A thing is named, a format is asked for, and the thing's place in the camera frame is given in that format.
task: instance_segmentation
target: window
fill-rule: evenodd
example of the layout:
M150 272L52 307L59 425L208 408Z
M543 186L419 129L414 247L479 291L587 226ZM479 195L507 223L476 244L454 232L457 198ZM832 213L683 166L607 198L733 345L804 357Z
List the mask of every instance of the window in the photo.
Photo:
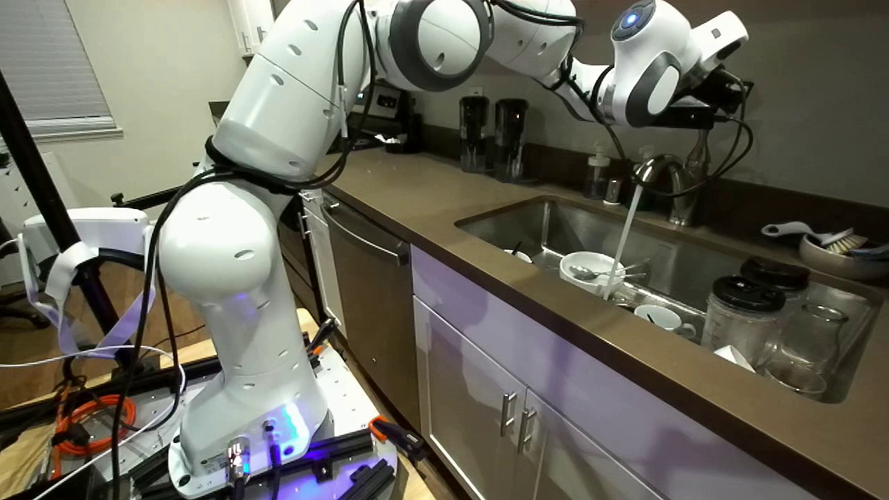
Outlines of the window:
M116 132L64 0L0 0L0 73L33 137Z

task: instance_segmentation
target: countertop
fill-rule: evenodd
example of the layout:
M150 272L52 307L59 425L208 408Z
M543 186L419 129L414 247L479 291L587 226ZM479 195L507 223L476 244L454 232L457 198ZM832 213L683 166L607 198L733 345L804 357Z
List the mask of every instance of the countertop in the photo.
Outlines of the countertop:
M457 229L461 220L533 198L571 198L597 209L580 195L555 186L500 183L468 176L444 158L383 150L352 152L334 193L816 498L889 498L884 465L889 459L886 307L875 313L848 397L816 404L748 376L698 345L658 333L652 326ZM764 247L732 241L707 229L683 232L683 237L769 257ZM886 300L886 290L862 291Z

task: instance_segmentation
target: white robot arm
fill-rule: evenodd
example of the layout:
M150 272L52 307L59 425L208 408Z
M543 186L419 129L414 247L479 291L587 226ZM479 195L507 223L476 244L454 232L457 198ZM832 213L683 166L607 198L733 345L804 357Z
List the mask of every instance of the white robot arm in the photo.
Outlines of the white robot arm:
M441 91L490 57L554 90L577 120L634 129L652 126L682 97L736 105L733 79L721 73L748 38L733 13L689 27L665 0L634 2L611 27L614 70L576 61L576 36L571 0L291 0L284 9L208 140L197 180L152 237L168 283L197 304L222 365L169 444L182 494L204 498L243 479L227 461L234 451L257 451L247 465L265 472L270 425L289 451L284 461L301 459L329 418L276 229L289 195L316 186L316 161L345 132L366 75ZM715 75L718 86L696 95Z

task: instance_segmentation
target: wall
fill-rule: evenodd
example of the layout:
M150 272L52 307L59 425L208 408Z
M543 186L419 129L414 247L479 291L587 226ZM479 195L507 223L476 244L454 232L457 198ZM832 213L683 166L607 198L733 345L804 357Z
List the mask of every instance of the wall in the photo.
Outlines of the wall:
M191 173L244 61L225 0L69 0L120 137L40 143L83 205L168 190Z
M627 7L623 0L576 0L587 19L577 44L580 61L609 61L609 23ZM750 126L757 150L732 176L750 183L839 198L889 209L889 2L882 0L675 0L702 23L733 9L750 27L750 44L732 59L736 75L757 80ZM419 97L426 122L457 129L459 97L480 90L491 100L530 100L529 143L566 150L609 150L597 126L571 120L562 100L494 63L464 86ZM634 157L686 152L693 133L621 132ZM729 132L715 133L725 150Z

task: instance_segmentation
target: stainless steel sink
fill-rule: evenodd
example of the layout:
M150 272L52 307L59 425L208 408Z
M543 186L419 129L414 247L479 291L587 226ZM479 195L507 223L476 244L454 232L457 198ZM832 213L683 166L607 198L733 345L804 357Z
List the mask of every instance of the stainless steel sink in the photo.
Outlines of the stainless steel sink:
M597 213L580 202L539 198L461 220L459 229L500 251L526 254L530 263L559 275L564 254L594 251L614 257L623 220ZM630 291L614 294L614 304L623 309L661 304L693 326L682 337L698 345L712 283L723 275L736 275L746 259L683 240L677 232L634 226L623 257ZM844 362L832 388L821 397L839 404L859 368L879 304L816 282L809 286L807 300L829 304L851 318L843 329Z

